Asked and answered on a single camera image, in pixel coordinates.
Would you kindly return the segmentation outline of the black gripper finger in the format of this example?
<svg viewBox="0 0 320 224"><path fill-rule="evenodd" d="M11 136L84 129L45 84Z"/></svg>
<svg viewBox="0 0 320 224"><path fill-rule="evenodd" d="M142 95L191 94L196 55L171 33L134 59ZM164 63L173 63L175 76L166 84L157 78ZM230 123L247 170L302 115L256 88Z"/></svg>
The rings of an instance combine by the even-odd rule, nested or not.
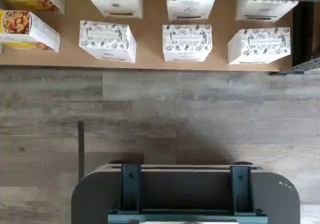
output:
<svg viewBox="0 0 320 224"><path fill-rule="evenodd" d="M121 204L120 209L127 212L140 211L140 164L127 163L121 166Z"/></svg>
<svg viewBox="0 0 320 224"><path fill-rule="evenodd" d="M251 166L232 165L230 170L234 213L252 213Z"/></svg>

